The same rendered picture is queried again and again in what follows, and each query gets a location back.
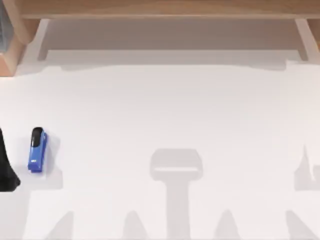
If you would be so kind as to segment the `blue and black stapler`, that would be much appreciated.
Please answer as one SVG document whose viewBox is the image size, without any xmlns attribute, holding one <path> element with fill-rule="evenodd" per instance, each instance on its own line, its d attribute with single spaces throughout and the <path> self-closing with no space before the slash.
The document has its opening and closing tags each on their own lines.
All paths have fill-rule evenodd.
<svg viewBox="0 0 320 240">
<path fill-rule="evenodd" d="M 31 173 L 41 173 L 43 171 L 47 140 L 47 134 L 42 127 L 38 126 L 32 130 L 27 164 Z"/>
</svg>

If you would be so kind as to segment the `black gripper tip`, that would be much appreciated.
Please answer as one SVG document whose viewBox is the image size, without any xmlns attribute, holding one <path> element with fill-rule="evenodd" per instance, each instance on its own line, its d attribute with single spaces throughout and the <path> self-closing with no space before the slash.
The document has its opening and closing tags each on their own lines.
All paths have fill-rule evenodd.
<svg viewBox="0 0 320 240">
<path fill-rule="evenodd" d="M 19 187 L 21 180 L 12 168 L 0 128 L 0 192 L 13 192 Z"/>
</svg>

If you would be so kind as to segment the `wooden cupboard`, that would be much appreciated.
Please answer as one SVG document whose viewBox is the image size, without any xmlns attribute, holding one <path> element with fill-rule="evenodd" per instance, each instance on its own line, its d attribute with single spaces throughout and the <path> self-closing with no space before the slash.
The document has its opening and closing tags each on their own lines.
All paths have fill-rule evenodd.
<svg viewBox="0 0 320 240">
<path fill-rule="evenodd" d="M 305 19 L 320 51 L 320 0 L 0 0 L 0 21 L 3 14 L 13 36 L 0 50 L 0 77 L 15 74 L 42 19 Z"/>
</svg>

